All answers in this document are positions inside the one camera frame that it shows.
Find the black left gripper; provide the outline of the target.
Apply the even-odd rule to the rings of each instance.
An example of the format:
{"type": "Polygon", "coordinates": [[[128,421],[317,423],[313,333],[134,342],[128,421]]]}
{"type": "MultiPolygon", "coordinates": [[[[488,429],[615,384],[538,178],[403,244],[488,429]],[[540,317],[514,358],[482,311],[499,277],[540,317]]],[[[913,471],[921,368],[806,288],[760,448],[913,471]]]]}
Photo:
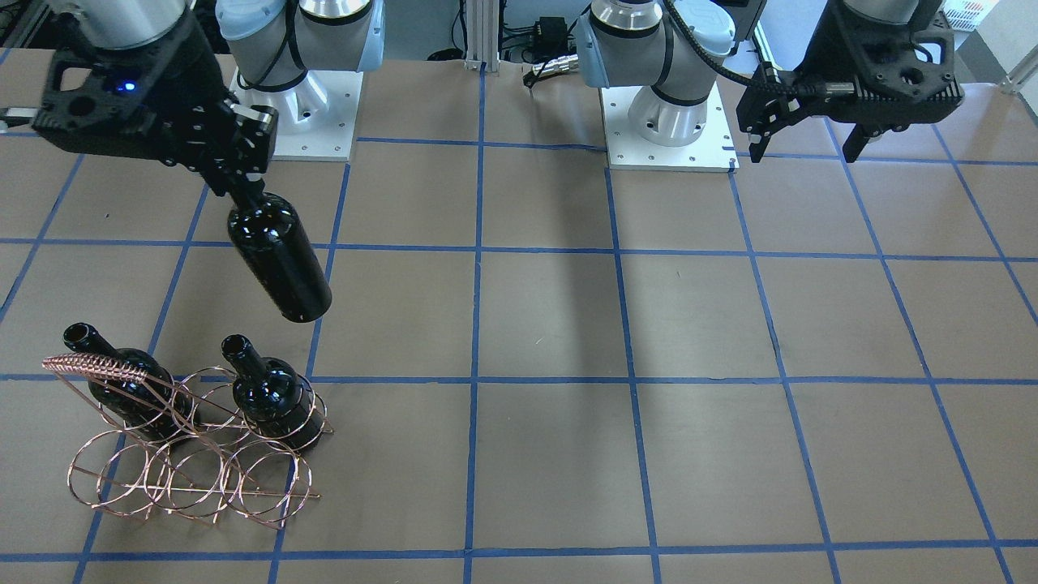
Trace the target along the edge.
{"type": "Polygon", "coordinates": [[[762,160],[772,135],[815,114],[856,123],[842,145],[852,164],[892,128],[940,122],[965,98],[938,4],[827,4],[802,63],[792,71],[761,63],[753,80],[793,91],[743,92],[736,116],[748,133],[753,163],[762,160]],[[845,92],[827,95],[826,83],[845,92]]]}

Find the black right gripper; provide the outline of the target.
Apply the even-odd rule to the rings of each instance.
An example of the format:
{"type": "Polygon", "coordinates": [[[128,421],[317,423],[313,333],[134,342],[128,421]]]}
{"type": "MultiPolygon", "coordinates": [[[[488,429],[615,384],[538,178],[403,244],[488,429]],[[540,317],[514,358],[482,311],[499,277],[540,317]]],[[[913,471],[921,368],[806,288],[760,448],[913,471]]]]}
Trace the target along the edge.
{"type": "Polygon", "coordinates": [[[62,47],[49,62],[31,128],[63,151],[199,169],[215,195],[266,173],[279,112],[231,102],[192,12],[145,12],[157,29],[125,45],[88,35],[87,12],[59,12],[62,47]]]}

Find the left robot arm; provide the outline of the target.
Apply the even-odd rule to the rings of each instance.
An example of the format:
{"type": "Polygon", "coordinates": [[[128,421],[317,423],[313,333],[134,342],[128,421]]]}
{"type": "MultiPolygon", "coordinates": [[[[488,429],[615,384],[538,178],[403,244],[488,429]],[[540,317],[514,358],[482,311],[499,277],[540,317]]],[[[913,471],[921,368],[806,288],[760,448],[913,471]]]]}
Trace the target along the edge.
{"type": "Polygon", "coordinates": [[[593,1],[575,32],[586,84],[636,88],[628,118],[660,147],[696,140],[718,77],[742,86],[736,118],[755,162],[774,134],[812,116],[851,126],[842,154],[856,162],[886,132],[944,121],[965,98],[938,1],[828,1],[790,71],[765,59],[749,77],[727,69],[740,41],[713,1],[593,1]]]}

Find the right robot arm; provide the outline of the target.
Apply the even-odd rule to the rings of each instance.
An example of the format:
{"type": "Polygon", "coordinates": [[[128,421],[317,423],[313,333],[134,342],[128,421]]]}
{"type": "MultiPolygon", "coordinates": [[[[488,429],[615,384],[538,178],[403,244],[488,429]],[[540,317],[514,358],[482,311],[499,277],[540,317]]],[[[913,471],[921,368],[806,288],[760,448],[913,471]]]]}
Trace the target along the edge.
{"type": "Polygon", "coordinates": [[[159,161],[199,174],[215,195],[260,191],[273,157],[275,106],[312,71],[373,71],[384,52],[382,1],[219,1],[238,67],[227,88],[186,1],[52,1],[62,47],[30,126],[63,151],[159,161]]]}

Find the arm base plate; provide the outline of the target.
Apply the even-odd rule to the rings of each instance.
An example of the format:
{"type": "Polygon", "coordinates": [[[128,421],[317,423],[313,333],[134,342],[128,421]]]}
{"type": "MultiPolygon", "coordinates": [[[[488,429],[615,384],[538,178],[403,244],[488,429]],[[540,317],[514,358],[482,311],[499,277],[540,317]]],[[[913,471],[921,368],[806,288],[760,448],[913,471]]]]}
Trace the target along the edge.
{"type": "Polygon", "coordinates": [[[347,163],[354,144],[364,74],[361,71],[309,71],[283,92],[245,89],[229,77],[230,89],[244,105],[269,105],[279,113],[273,158],[277,161],[347,163]]]}
{"type": "Polygon", "coordinates": [[[665,102],[652,88],[602,88],[600,98],[611,169],[738,170],[736,145],[716,85],[705,102],[693,106],[665,102]]]}

